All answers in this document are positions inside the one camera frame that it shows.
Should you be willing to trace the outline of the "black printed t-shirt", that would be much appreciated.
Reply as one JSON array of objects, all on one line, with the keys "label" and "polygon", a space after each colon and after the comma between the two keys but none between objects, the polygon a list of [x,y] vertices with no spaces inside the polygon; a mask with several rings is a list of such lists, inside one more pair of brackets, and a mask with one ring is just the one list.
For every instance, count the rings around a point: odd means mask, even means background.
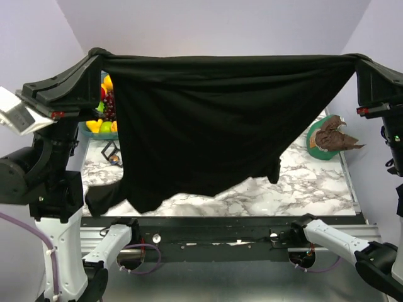
[{"label": "black printed t-shirt", "polygon": [[120,181],[88,189],[92,216],[154,211],[179,193],[277,182],[280,156],[355,73],[360,54],[140,57],[94,48],[113,83]]}]

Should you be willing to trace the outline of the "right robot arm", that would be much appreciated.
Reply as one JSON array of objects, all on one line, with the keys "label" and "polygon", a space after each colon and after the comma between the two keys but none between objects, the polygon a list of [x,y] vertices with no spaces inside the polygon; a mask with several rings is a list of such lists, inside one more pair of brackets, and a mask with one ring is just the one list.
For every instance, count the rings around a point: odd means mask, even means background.
[{"label": "right robot arm", "polygon": [[[356,67],[357,113],[366,119],[381,118],[382,137],[391,149],[388,172],[402,176],[402,73],[373,61]],[[402,245],[367,241],[348,235],[306,214],[291,224],[291,242],[299,247],[317,244],[353,265],[371,287],[402,301]]]}]

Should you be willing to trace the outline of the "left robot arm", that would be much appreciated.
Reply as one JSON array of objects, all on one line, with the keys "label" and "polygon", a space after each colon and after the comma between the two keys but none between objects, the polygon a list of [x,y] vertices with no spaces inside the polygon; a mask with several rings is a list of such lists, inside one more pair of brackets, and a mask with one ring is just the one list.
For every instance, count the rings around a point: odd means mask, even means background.
[{"label": "left robot arm", "polygon": [[124,248],[139,243],[136,221],[115,221],[99,244],[81,254],[84,204],[79,172],[66,169],[80,122],[97,117],[103,59],[88,55],[50,79],[16,92],[1,89],[1,123],[33,143],[1,159],[1,202],[27,205],[43,241],[45,301],[100,301],[108,270]]}]

